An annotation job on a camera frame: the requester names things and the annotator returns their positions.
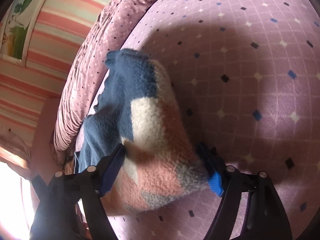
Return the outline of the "navy argyle knit sweater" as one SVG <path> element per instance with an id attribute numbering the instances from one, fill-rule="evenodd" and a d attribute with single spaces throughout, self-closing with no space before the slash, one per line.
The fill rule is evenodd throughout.
<path id="1" fill-rule="evenodd" d="M 104 90 L 84 119 L 75 154 L 75 170 L 82 172 L 124 145 L 124 163 L 101 199 L 105 212 L 154 210 L 204 189 L 208 173 L 186 134 L 166 69 L 132 49 L 109 52 L 106 66 Z"/>

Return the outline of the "purple diamond-pattern bed sheet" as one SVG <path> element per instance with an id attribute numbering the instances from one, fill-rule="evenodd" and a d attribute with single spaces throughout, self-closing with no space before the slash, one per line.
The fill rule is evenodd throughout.
<path id="1" fill-rule="evenodd" d="M 193 143 L 266 171 L 294 238 L 319 209 L 319 16 L 308 0 L 158 0 L 123 43 L 168 70 Z"/>

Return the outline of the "framed green wall picture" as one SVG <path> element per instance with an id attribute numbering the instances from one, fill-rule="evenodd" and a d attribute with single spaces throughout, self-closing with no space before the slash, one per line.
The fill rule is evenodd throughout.
<path id="1" fill-rule="evenodd" d="M 12 1 L 1 20 L 1 60 L 25 66 L 31 35 L 45 1 Z"/>

